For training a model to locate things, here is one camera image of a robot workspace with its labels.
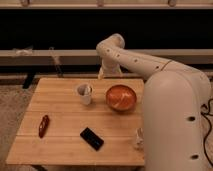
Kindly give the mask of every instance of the bowl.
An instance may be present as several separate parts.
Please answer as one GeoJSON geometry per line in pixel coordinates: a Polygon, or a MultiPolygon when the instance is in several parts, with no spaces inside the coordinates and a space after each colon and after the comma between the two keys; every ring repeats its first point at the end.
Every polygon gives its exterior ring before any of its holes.
{"type": "Polygon", "coordinates": [[[106,92],[107,105],[117,111],[127,111],[135,107],[137,96],[126,85],[114,85],[106,92]]]}

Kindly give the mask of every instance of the black phone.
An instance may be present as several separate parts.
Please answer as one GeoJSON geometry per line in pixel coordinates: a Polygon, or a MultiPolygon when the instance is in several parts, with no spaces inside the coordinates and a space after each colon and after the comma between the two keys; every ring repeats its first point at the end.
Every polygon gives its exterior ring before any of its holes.
{"type": "Polygon", "coordinates": [[[96,135],[90,128],[85,128],[80,136],[91,145],[96,151],[98,151],[101,146],[104,144],[104,140],[102,140],[98,135],[96,135]]]}

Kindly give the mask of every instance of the wooden table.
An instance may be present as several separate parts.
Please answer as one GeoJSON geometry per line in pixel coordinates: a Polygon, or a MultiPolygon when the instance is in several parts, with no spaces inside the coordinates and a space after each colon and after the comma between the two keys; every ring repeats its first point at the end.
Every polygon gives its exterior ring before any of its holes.
{"type": "Polygon", "coordinates": [[[135,150],[132,139],[141,127],[141,79],[42,78],[26,110],[10,149],[7,164],[143,166],[143,151],[135,150]],[[76,87],[89,83],[92,103],[80,103],[76,87]],[[105,92],[115,84],[131,87],[137,94],[134,110],[119,114],[105,103],[105,92]],[[50,124],[43,139],[38,127],[44,115],[50,124]],[[105,143],[95,151],[80,133],[91,128],[105,143]]]}

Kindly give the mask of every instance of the cable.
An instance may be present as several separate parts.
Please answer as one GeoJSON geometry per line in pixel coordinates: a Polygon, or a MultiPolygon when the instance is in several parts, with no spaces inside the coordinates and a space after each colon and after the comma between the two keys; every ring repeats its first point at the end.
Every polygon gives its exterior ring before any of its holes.
{"type": "Polygon", "coordinates": [[[213,116],[213,114],[210,113],[210,111],[211,111],[211,105],[210,105],[211,101],[213,101],[213,99],[210,99],[208,101],[208,106],[205,106],[205,105],[203,106],[203,107],[205,107],[207,109],[207,112],[201,112],[201,115],[207,120],[207,122],[209,124],[209,130],[207,131],[206,135],[203,138],[204,154],[205,154],[209,164],[213,167],[213,162],[211,161],[211,159],[210,159],[210,157],[209,157],[209,155],[207,153],[207,150],[206,150],[206,141],[207,141],[210,133],[212,132],[212,123],[211,123],[210,119],[207,117],[207,116],[213,116]]]}

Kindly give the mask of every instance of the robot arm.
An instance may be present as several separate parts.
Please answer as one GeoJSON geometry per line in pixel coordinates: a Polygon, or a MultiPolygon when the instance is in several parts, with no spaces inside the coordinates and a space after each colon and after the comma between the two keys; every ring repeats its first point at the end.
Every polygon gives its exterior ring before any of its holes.
{"type": "Polygon", "coordinates": [[[121,35],[113,34],[97,45],[97,52],[103,59],[103,67],[106,69],[112,69],[113,66],[115,67],[120,64],[130,71],[139,74],[145,80],[147,80],[155,72],[162,71],[167,68],[189,68],[186,65],[169,59],[127,51],[123,49],[124,44],[125,42],[121,35]]]}
{"type": "Polygon", "coordinates": [[[200,109],[210,98],[207,76],[195,68],[124,50],[114,34],[97,45],[104,70],[119,65],[147,80],[142,99],[147,171],[204,171],[200,109]]]}

